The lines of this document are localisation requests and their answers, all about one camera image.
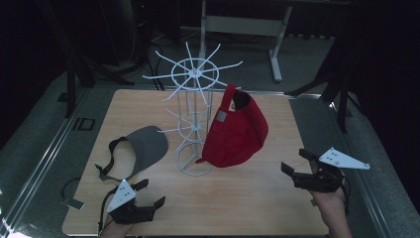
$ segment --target wooden tabletop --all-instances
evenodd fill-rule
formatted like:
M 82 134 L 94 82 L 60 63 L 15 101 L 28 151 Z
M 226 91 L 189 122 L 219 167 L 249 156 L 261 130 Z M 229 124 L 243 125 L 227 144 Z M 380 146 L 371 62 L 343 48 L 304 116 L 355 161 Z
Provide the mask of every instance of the wooden tabletop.
M 177 128 L 178 119 L 165 109 L 177 110 L 176 97 L 163 102 L 170 94 L 170 91 L 116 91 L 74 196 L 85 205 L 81 210 L 69 209 L 62 225 L 65 234 L 97 233 L 102 200 L 118 185 L 113 180 L 102 181 L 95 168 L 95 164 L 105 167 L 109 163 L 108 145 L 112 140 L 151 125 L 163 130 Z M 214 93 L 213 114 L 222 95 Z M 153 222 L 135 225 L 132 235 L 328 233 L 309 192 L 293 187 L 291 178 L 280 170 L 281 162 L 285 162 L 297 172 L 310 173 L 308 162 L 298 155 L 303 145 L 287 98 L 278 94 L 252 94 L 252 97 L 266 118 L 268 136 L 263 148 L 244 164 L 213 168 L 200 177 L 187 175 L 176 164 L 175 151 L 183 138 L 177 132 L 165 133 L 169 143 L 166 155 L 134 176 L 130 183 L 150 180 L 147 189 L 137 192 L 138 206 L 152 205 L 162 196 L 166 196 L 166 202 Z M 109 175 L 120 179 L 129 176 L 135 161 L 130 144 L 120 143 L 114 157 L 116 164 Z

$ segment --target white wire hat rack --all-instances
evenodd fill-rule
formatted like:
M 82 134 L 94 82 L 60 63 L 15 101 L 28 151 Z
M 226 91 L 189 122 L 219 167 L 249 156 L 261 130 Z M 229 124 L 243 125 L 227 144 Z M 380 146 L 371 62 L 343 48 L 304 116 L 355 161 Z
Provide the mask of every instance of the white wire hat rack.
M 195 161 L 201 158 L 201 152 L 209 130 L 214 85 L 218 83 L 227 86 L 226 83 L 219 80 L 219 70 L 238 66 L 242 61 L 235 64 L 217 66 L 210 59 L 219 51 L 220 44 L 207 59 L 194 58 L 191 55 L 188 43 L 185 43 L 185 45 L 188 58 L 180 61 L 168 59 L 156 51 L 156 54 L 161 59 L 173 63 L 172 70 L 167 75 L 144 75 L 144 78 L 171 78 L 175 84 L 176 89 L 164 101 L 168 101 L 176 95 L 177 112 L 173 112 L 168 108 L 165 109 L 178 119 L 178 127 L 162 130 L 161 132 L 177 131 L 179 133 L 183 141 L 175 151 L 176 164 L 182 172 L 190 176 L 202 176 L 213 168 L 208 163 L 195 164 Z

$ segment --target metal display stand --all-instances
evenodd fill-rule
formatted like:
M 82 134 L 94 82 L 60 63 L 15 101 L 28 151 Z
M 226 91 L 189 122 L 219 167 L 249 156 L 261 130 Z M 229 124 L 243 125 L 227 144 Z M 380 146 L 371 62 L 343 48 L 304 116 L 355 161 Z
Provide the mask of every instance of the metal display stand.
M 182 143 L 176 149 L 176 163 L 179 169 L 191 176 L 202 176 L 213 168 L 208 163 L 195 164 L 195 161 L 201 158 L 212 118 L 214 84 L 219 83 L 227 86 L 226 83 L 219 81 L 219 70 L 238 66 L 242 62 L 218 67 L 210 59 L 217 53 L 220 44 L 207 59 L 194 58 L 191 55 L 188 43 L 185 43 L 185 45 L 188 58 L 180 61 L 168 59 L 156 52 L 160 58 L 173 63 L 170 74 L 144 76 L 144 78 L 171 78 L 175 83 L 176 89 L 164 101 L 170 100 L 176 95 L 178 101 L 177 112 L 168 108 L 166 108 L 166 111 L 178 118 L 178 127 L 162 132 L 177 131 L 183 138 Z

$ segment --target human hand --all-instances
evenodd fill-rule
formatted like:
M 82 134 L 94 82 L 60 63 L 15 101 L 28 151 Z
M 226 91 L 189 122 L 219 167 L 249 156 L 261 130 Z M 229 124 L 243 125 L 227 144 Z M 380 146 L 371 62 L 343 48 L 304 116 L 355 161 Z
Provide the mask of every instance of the human hand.
M 328 226 L 332 238 L 352 237 L 346 217 L 346 197 L 341 188 L 335 192 L 318 192 L 308 190 L 316 201 L 324 223 Z
M 124 225 L 118 224 L 112 219 L 112 216 L 108 214 L 105 220 L 105 227 L 102 230 L 101 238 L 124 238 L 133 228 L 133 224 Z

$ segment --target gray floor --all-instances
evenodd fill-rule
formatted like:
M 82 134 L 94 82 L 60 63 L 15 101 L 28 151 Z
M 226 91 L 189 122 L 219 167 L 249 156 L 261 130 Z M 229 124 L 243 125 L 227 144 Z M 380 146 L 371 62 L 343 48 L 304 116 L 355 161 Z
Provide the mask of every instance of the gray floor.
M 268 50 L 273 46 L 274 39 L 231 45 L 225 44 L 223 38 L 209 38 L 212 40 L 208 40 L 208 54 L 215 49 L 215 40 L 222 43 L 221 49 L 212 58 L 219 66 L 244 61 L 237 68 L 221 70 L 220 80 L 235 83 L 245 90 L 276 92 L 296 89 L 311 81 L 334 42 L 286 38 L 278 58 L 283 82 L 277 83 L 272 80 L 268 61 Z M 193 55 L 197 55 L 197 39 L 190 37 L 187 41 Z M 155 43 L 162 47 L 163 55 L 172 60 L 187 58 L 184 45 L 178 48 L 166 39 L 157 39 Z M 151 59 L 153 63 L 158 62 L 153 53 Z M 170 68 L 171 63 L 163 60 L 159 73 L 167 74 Z M 65 91 L 65 74 L 48 88 L 25 123 L 0 152 L 1 213 L 9 218 L 7 222 L 17 234 L 27 237 L 66 237 L 61 232 L 61 224 L 67 208 L 59 203 L 60 190 L 67 181 L 83 173 L 115 90 L 154 89 L 149 81 L 142 79 L 143 74 L 149 73 L 142 70 L 125 75 L 136 83 L 131 87 L 106 79 L 100 79 L 94 88 L 79 87 L 78 107 L 68 119 L 63 118 L 65 103 L 57 102 L 59 95 Z M 169 80 L 162 82 L 171 85 Z M 324 87 L 321 85 L 308 91 L 308 95 L 290 98 L 290 104 L 306 149 L 322 154 L 334 147 L 371 165 L 368 172 L 346 171 L 352 183 L 349 223 L 354 237 L 420 237 L 419 215 L 367 118 L 349 104 L 351 116 L 346 119 L 348 133 L 341 133 L 334 108 L 316 95 Z M 73 130 L 77 118 L 95 119 L 93 130 Z M 32 178 L 33 171 L 39 172 L 40 176 Z M 76 183 L 68 187 L 66 195 L 72 196 L 75 187 Z

